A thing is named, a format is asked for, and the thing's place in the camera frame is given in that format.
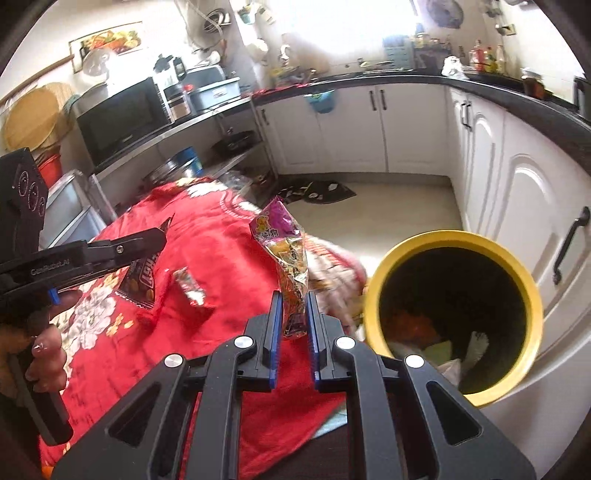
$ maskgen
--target light blue cloth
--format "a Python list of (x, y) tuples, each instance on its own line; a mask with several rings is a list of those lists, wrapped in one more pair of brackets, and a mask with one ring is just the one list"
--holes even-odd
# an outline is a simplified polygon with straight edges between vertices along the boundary
[(347, 407), (345, 406), (339, 407), (339, 409), (322, 424), (312, 438), (322, 437), (328, 432), (332, 432), (343, 425), (347, 425)]

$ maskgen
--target wooden cutting board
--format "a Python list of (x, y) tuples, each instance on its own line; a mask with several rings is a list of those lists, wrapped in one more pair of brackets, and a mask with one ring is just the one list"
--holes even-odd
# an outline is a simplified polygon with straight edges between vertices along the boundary
[(10, 110), (3, 128), (8, 151), (38, 148), (56, 126), (59, 113), (55, 94), (45, 87), (21, 97)]
[(56, 96), (57, 104), (59, 106), (59, 113), (57, 115), (56, 126), (49, 134), (49, 137), (41, 144), (40, 148), (49, 148), (58, 143), (66, 134), (72, 129), (72, 122), (69, 117), (63, 112), (64, 105), (74, 95), (74, 90), (67, 83), (53, 82), (44, 85), (51, 93)]

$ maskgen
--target fruit and vegetable picture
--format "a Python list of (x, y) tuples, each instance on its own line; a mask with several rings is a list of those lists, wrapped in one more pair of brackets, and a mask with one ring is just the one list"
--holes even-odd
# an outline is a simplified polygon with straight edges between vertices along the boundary
[(120, 25), (100, 32), (94, 32), (70, 42), (70, 53), (74, 55), (74, 73), (82, 70), (85, 57), (96, 48), (108, 48), (117, 55), (130, 53), (142, 48), (142, 22)]

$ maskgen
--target metal pivot bolt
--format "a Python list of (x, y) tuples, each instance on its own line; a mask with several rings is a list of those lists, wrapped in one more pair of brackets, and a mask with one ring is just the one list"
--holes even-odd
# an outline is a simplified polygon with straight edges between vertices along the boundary
[(343, 350), (351, 350), (355, 346), (355, 340), (351, 337), (339, 337), (336, 339), (336, 346)]
[(253, 343), (254, 340), (246, 335), (242, 335), (234, 340), (234, 345), (238, 348), (249, 348)]
[(421, 368), (425, 364), (425, 360), (420, 355), (409, 355), (404, 361), (410, 368)]
[(168, 357), (164, 359), (164, 365), (169, 368), (178, 367), (180, 364), (183, 363), (183, 357), (180, 356), (178, 353), (172, 353)]

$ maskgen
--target beige floor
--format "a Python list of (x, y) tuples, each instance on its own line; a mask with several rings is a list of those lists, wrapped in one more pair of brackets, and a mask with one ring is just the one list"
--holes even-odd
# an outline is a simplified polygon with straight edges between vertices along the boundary
[(451, 187), (347, 184), (357, 196), (329, 205), (300, 200), (290, 213), (310, 235), (353, 252), (368, 275), (397, 243), (418, 233), (461, 229)]

